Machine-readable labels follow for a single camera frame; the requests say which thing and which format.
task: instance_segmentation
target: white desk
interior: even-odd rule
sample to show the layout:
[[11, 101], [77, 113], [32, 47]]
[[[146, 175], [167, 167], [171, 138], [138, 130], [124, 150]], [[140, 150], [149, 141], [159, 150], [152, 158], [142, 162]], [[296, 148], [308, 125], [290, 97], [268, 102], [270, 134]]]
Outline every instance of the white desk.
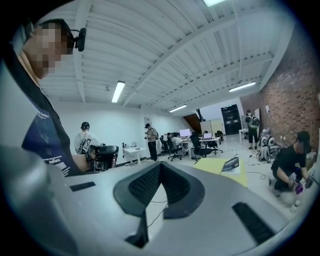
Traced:
[[242, 144], [242, 133], [247, 133], [248, 131], [249, 131], [248, 129], [241, 129], [241, 130], [239, 130], [240, 144]]
[[[200, 143], [203, 142], [216, 142], [217, 144], [217, 150], [218, 150], [218, 155], [220, 156], [220, 137], [217, 138], [211, 138], [211, 139], [199, 139]], [[189, 152], [189, 158], [191, 158], [191, 147], [192, 147], [192, 142], [191, 140], [185, 140], [181, 143], [181, 147], [183, 147], [183, 144], [188, 144], [188, 152]]]
[[[140, 152], [143, 151], [143, 150], [146, 150], [145, 147], [140, 147], [139, 150], [135, 150], [135, 147], [129, 147], [129, 148], [123, 148], [122, 149], [122, 152], [123, 152], [123, 155], [125, 156], [125, 154], [128, 154], [128, 155], [132, 155], [132, 154], [136, 154], [136, 158], [138, 160], [138, 165], [141, 164], [141, 161], [140, 161]], [[133, 164], [133, 161], [130, 160], [130, 163], [127, 163], [127, 165], [131, 165]]]

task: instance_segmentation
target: purple object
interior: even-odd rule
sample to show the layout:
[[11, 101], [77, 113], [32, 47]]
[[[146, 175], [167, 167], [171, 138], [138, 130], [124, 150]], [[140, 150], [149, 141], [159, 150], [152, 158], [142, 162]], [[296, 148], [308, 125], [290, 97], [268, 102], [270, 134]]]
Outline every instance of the purple object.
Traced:
[[301, 185], [301, 183], [296, 187], [295, 193], [299, 195], [304, 190], [304, 187]]

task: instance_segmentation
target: white ceiling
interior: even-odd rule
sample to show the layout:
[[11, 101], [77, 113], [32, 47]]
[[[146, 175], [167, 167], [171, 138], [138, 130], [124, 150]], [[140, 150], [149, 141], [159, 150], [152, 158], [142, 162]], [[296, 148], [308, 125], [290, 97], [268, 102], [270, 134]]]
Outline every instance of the white ceiling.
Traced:
[[[257, 92], [278, 66], [294, 27], [270, 0], [78, 0], [42, 18], [87, 28], [85, 49], [41, 81], [49, 98], [175, 115]], [[257, 86], [229, 93], [255, 81]]]

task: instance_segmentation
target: black door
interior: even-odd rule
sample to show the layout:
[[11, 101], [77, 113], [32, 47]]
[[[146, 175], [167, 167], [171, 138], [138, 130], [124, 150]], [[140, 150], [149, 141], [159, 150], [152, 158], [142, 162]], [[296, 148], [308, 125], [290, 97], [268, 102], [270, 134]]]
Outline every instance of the black door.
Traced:
[[225, 135], [238, 134], [241, 130], [240, 115], [237, 104], [221, 108]]

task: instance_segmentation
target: magazine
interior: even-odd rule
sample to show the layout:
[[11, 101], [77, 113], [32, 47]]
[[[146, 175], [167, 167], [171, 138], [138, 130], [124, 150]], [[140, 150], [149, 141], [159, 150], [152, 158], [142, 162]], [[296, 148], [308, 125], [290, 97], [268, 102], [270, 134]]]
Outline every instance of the magazine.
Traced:
[[222, 173], [231, 173], [231, 174], [239, 174], [240, 173], [240, 164], [239, 157], [236, 155], [234, 158], [231, 158], [229, 161], [224, 163], [222, 168]]

